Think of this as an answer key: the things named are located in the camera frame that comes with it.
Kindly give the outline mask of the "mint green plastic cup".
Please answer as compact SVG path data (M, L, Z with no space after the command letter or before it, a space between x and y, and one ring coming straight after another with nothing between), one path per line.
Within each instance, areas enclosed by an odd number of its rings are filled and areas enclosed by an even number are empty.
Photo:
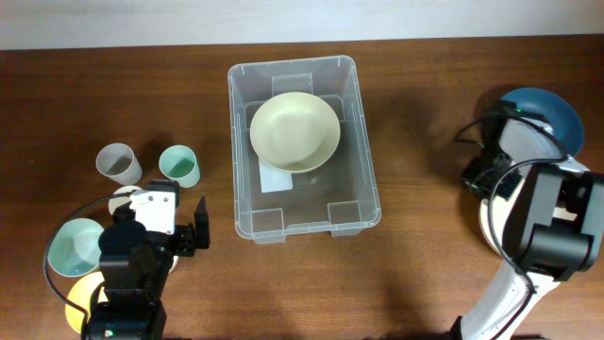
M194 152L186 145L166 148L159 157L159 170L181 188L192 188L201 179L201 171Z

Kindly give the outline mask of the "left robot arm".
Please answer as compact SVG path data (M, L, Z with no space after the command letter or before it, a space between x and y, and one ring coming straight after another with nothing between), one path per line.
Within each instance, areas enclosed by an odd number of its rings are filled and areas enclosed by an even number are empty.
M115 208L113 225L98 241L104 281L95 292L103 292L107 300L91 304L84 339L161 339L167 321L161 295L174 258L192 257L210 247L204 197L188 225L176 223L176 181L154 179L126 197L128 202Z

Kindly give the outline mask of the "dark blue large bowl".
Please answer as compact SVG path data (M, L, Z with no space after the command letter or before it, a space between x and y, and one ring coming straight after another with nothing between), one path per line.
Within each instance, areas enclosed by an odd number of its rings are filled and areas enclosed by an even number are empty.
M554 136L576 157L584 143L584 126L576 110L562 97L539 88L519 88L501 97L521 111L542 114L553 128Z

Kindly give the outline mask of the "cream plastic cup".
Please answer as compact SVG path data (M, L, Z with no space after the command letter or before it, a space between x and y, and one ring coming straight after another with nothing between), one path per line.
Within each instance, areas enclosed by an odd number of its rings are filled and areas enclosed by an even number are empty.
M123 187L119 188L118 190L116 190L114 192L114 194L119 195L119 194L124 194L124 193L131 193L134 191L140 191L140 190L141 190L141 187L139 187L139 186L127 185L127 186L123 186ZM115 211L122 206L126 206L128 208L130 206L130 203L131 203L131 199L128 196L120 196L120 197L111 199L109 201L109 214L114 215Z

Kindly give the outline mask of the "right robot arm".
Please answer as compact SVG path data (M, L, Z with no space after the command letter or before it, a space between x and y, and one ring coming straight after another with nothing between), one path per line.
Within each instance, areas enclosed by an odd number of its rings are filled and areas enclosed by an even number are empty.
M511 339L529 311L603 242L603 177L577 162L583 127L573 110L529 110L499 99L475 121L481 148L461 173L479 199L483 235L502 258L452 339Z

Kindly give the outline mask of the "grey plastic cup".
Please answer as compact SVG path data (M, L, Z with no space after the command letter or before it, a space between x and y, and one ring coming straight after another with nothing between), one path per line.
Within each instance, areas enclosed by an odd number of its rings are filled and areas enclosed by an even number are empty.
M123 186L136 184L143 176L143 170L133 150L122 143L108 144L96 156L97 171Z

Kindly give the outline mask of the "clear plastic storage bin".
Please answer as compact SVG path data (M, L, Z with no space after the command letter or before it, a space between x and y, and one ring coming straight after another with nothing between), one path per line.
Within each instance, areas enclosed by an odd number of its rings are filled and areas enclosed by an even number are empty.
M235 230L258 244L356 235L381 206L355 61L241 63L227 73Z

